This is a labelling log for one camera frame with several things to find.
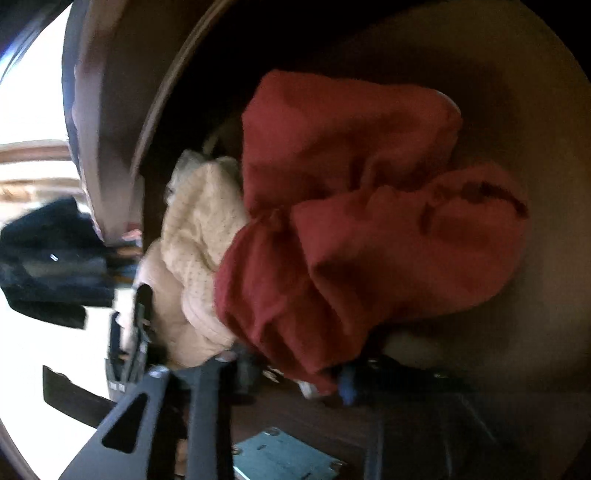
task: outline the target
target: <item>tan fabric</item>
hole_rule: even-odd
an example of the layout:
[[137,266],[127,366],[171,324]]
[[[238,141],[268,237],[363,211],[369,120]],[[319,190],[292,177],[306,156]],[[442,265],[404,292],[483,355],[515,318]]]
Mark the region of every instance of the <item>tan fabric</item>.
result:
[[148,284],[154,291],[152,326],[164,342],[171,367],[195,367],[224,350],[227,345],[212,342],[187,321],[181,309],[183,286],[162,260],[160,240],[142,259],[136,284]]
[[232,344],[234,336],[215,314],[214,276],[237,231],[246,223],[236,181],[220,163],[210,162],[190,173],[178,187],[162,228],[162,257],[183,285],[185,317],[209,340],[224,347]]

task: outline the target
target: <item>orange object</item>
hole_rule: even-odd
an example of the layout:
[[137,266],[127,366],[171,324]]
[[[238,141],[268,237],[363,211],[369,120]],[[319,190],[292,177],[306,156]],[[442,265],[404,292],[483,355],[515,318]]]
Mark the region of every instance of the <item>orange object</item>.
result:
[[494,164],[448,171],[462,119],[439,92],[273,71],[242,122],[252,220],[217,313],[287,377],[331,391],[376,325],[468,309],[514,272],[525,200]]

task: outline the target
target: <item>pink fabric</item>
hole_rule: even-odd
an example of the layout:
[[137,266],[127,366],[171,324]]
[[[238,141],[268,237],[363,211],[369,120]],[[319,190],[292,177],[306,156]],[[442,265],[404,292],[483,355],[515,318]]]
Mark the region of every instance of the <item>pink fabric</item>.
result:
[[525,200],[494,164],[446,171],[462,119],[435,90],[274,71],[242,121],[252,220],[217,314],[286,376],[329,391],[374,326],[468,309],[514,272]]

